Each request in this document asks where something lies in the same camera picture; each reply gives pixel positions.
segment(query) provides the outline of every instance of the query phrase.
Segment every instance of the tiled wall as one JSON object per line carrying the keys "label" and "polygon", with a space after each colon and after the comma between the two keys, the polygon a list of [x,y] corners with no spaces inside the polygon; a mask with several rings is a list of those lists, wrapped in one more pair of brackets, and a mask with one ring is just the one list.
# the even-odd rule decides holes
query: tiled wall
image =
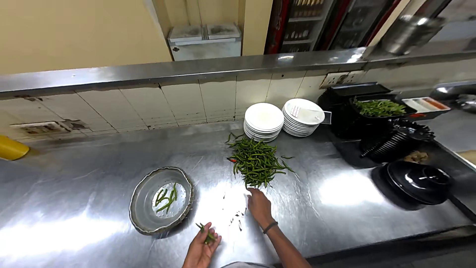
{"label": "tiled wall", "polygon": [[[360,82],[380,82],[399,91],[430,89],[442,82],[476,80],[476,60],[403,65],[366,71]],[[292,98],[315,101],[326,70],[239,75],[150,87],[76,91],[0,100],[0,134],[27,141],[204,124],[244,118],[255,103],[278,107]],[[33,136],[9,125],[81,120],[87,129]]]}

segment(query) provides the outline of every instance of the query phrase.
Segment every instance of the black serving bowl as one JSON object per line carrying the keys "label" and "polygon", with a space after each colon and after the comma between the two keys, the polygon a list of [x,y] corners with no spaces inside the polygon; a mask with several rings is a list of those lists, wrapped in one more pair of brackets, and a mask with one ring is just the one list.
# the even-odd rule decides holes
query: black serving bowl
{"label": "black serving bowl", "polygon": [[450,195],[453,178],[441,169],[406,161],[386,164],[391,180],[410,197],[425,205],[438,205]]}

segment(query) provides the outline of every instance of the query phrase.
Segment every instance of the yellow container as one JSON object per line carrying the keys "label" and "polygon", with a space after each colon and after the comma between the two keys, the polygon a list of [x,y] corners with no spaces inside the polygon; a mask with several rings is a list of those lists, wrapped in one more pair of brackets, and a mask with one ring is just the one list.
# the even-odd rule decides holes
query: yellow container
{"label": "yellow container", "polygon": [[26,155],[30,148],[22,143],[14,141],[7,136],[0,135],[0,158],[5,160],[17,160]]}

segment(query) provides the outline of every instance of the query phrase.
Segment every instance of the perforated metal colander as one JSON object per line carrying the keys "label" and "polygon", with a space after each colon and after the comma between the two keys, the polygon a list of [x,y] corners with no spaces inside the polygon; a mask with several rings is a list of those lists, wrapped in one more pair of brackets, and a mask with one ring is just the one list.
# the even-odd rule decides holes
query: perforated metal colander
{"label": "perforated metal colander", "polygon": [[[168,211],[158,211],[168,203],[168,200],[162,200],[156,205],[159,193],[162,196],[167,190],[166,196],[169,196],[174,185],[177,200]],[[130,201],[129,217],[141,234],[158,234],[180,223],[190,210],[192,201],[193,185],[185,172],[178,167],[161,167],[145,176],[136,186]]]}

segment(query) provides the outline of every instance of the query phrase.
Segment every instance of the person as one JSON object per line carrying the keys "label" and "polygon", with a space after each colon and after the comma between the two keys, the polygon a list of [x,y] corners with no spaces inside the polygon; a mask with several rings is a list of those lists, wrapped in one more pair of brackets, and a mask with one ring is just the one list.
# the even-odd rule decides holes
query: person
{"label": "person", "polygon": [[[271,240],[282,265],[285,268],[311,268],[306,259],[302,257],[301,253],[279,229],[277,222],[271,215],[271,202],[266,198],[265,194],[253,188],[248,188],[248,191],[251,192],[251,195],[248,196],[248,209],[261,229],[269,237],[269,240]],[[210,229],[210,227],[211,222],[205,224],[204,232],[199,231],[195,238],[193,238],[182,268],[207,268],[209,266],[211,258],[221,241],[221,236],[215,230]],[[204,244],[208,232],[215,237],[215,241]],[[236,262],[225,266],[225,268],[257,267],[266,268],[269,266],[243,262]]]}

